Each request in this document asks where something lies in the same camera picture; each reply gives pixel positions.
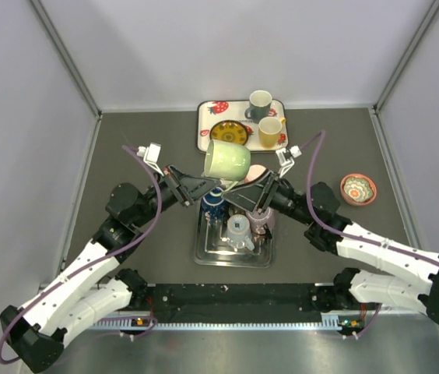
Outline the pink mug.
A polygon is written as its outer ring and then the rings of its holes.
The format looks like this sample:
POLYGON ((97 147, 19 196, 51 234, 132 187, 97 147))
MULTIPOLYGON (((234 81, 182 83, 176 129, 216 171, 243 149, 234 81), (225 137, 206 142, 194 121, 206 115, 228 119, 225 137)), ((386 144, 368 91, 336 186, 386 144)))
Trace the pink mug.
POLYGON ((242 181, 243 184, 247 184, 249 182, 253 182, 262 174, 267 171, 267 168, 261 164, 253 164, 249 167, 248 173, 246 174, 244 180, 242 181))

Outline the dark blue mug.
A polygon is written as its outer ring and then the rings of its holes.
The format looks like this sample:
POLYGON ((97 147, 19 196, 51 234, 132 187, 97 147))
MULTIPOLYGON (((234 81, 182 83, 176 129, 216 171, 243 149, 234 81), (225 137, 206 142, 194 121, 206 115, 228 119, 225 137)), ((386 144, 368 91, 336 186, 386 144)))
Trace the dark blue mug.
POLYGON ((214 188, 211 192, 204 195, 201 201, 202 212, 209 220, 222 220, 227 211, 227 202, 223 198, 223 189, 214 188))

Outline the mauve purple mug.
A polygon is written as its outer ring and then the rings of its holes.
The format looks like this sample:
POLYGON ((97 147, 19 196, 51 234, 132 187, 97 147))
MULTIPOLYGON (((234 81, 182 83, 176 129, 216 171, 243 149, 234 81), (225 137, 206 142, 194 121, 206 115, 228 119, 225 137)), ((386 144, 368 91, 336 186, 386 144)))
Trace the mauve purple mug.
POLYGON ((272 208, 263 213, 247 212, 246 217, 250 222, 251 231, 257 235, 265 235, 266 231, 272 232, 276 226, 276 215, 272 208))

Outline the light green mug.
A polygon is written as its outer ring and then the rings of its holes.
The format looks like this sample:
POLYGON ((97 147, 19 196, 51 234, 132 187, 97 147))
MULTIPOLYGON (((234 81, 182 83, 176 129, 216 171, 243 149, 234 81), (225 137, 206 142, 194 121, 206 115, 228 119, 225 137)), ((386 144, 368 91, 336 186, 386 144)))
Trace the light green mug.
POLYGON ((205 154, 203 175, 219 179, 220 188, 226 192, 245 179, 250 166, 251 152, 247 147, 213 139, 205 154))

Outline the light blue mug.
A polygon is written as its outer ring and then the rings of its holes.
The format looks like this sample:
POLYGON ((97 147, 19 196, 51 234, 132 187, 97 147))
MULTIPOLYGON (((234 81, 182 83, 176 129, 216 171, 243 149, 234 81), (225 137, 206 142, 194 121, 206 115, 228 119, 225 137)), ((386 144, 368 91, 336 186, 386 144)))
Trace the light blue mug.
POLYGON ((252 252, 255 245, 252 241, 250 221, 242 214, 234 214, 227 221, 226 242, 235 252, 246 249, 252 252))

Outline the black gold mug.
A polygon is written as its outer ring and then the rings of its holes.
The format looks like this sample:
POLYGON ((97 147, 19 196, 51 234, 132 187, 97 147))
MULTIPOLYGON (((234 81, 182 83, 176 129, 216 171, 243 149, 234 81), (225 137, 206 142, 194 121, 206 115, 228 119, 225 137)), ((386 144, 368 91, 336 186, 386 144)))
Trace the black gold mug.
POLYGON ((242 210, 241 208, 237 207, 237 206, 229 205, 228 216, 232 217, 232 216, 238 215, 238 214, 245 215, 245 211, 242 210))

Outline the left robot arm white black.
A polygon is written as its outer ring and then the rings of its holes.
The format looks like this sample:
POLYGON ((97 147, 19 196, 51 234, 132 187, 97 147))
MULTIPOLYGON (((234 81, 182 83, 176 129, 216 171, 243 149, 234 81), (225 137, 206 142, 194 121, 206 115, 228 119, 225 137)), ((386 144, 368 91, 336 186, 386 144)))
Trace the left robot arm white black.
POLYGON ((145 304, 146 282, 135 270, 123 269, 105 288, 91 288, 138 248, 166 209, 190 206, 220 186, 218 179, 187 175, 173 165, 151 181, 145 192, 127 182, 114 187, 109 216, 83 251, 34 298, 1 312, 1 364, 9 363, 2 357, 8 345, 32 372, 43 372, 83 331, 112 312, 145 304))

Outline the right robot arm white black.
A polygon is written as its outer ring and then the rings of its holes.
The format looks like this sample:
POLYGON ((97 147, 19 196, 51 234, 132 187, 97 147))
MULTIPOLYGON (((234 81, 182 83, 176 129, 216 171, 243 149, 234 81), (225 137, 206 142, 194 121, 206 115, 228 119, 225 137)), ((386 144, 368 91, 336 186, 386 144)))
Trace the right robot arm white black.
POLYGON ((272 171, 225 192, 242 210, 271 208, 307 225, 305 238, 318 250, 380 270, 346 269, 334 280, 335 302, 345 308, 375 303, 420 312, 439 325, 439 253, 403 245, 338 214, 339 201, 324 182, 304 194, 272 171))

